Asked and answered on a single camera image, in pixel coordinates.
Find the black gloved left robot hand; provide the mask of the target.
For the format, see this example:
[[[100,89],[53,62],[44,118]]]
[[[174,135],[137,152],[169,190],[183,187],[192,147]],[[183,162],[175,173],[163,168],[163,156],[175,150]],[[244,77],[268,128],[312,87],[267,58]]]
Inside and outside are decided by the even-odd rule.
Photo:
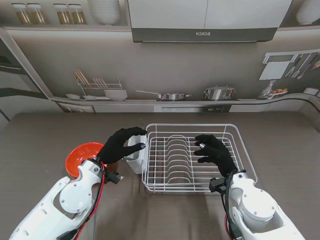
[[[147,131],[140,127],[121,128],[109,137],[107,142],[101,148],[96,156],[98,162],[110,165],[118,162],[123,157],[143,150],[146,145],[142,142],[136,143],[132,146],[124,146],[126,141],[131,137],[145,136]]]

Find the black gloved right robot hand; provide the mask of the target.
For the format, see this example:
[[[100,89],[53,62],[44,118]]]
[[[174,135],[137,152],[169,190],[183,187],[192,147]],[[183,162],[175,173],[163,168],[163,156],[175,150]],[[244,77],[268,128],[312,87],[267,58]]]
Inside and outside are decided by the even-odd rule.
[[[215,164],[224,178],[227,178],[230,173],[238,171],[229,150],[214,135],[201,134],[196,136],[195,140],[197,147],[200,147],[201,144],[204,145],[200,150],[194,151],[195,156],[201,156],[201,158],[197,160],[199,164]]]

